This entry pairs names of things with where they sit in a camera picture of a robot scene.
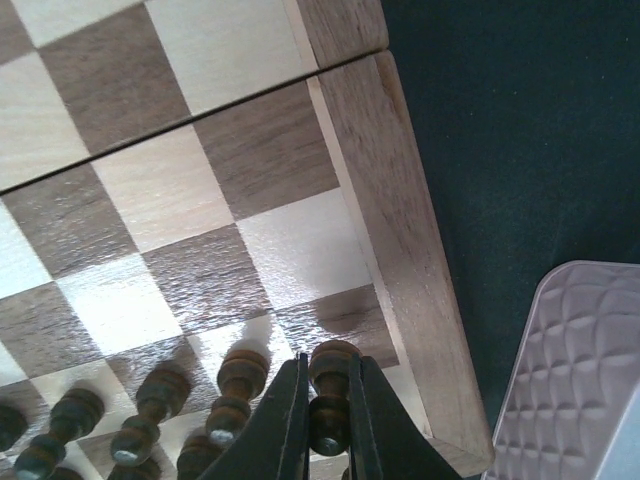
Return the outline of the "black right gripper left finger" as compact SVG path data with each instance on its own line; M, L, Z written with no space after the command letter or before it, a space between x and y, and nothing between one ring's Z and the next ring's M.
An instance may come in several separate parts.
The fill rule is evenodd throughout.
M285 361L239 438L202 479L309 477L308 355Z

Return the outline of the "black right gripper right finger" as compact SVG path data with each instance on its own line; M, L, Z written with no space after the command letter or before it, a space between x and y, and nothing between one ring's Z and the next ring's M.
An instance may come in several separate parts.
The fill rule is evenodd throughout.
M458 479L420 433L376 361L349 361L351 479Z

